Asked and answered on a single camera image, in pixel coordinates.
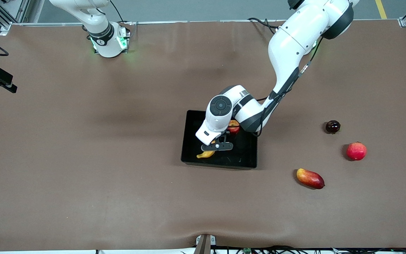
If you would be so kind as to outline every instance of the apple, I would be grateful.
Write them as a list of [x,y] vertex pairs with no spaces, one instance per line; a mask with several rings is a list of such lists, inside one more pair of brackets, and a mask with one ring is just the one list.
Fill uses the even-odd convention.
[[230,132],[230,135],[236,135],[240,131],[239,122],[231,120],[228,124],[228,131]]
[[297,170],[297,179],[300,183],[314,189],[321,189],[325,186],[324,179],[318,173],[306,169]]
[[354,161],[362,160],[367,154],[367,148],[360,142],[351,143],[347,148],[347,156]]

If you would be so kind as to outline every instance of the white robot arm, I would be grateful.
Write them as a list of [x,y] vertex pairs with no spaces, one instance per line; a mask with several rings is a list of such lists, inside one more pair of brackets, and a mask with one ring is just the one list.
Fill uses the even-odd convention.
[[129,33],[116,22],[109,22],[97,8],[105,7],[110,0],[50,0],[50,2],[75,16],[90,34],[93,46],[105,58],[113,58],[128,49]]
[[353,20],[353,5],[359,0],[288,0],[296,12],[278,29],[269,42],[269,59],[277,83],[263,104],[242,85],[225,88],[206,108],[206,118],[196,137],[204,151],[223,150],[210,143],[227,130],[234,117],[246,132],[260,131],[277,105],[300,75],[299,63],[319,36],[333,39],[348,29]]

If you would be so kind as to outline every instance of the table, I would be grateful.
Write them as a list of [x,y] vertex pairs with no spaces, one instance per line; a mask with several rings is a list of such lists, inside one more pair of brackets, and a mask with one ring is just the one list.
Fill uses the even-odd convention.
[[[406,247],[406,29],[354,21],[324,40],[258,140],[258,168],[180,162],[188,109],[275,76],[253,23],[140,25],[95,55],[80,27],[13,26],[0,67],[0,250],[220,246]],[[322,131],[336,119],[336,135]],[[363,161],[344,158],[363,142]],[[295,170],[326,187],[299,185]]]

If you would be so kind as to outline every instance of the banana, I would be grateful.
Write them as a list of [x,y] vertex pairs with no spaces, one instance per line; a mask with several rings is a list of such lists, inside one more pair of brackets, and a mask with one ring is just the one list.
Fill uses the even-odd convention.
[[209,157],[213,156],[215,153],[216,153],[216,151],[204,151],[202,154],[197,155],[197,159],[209,158]]

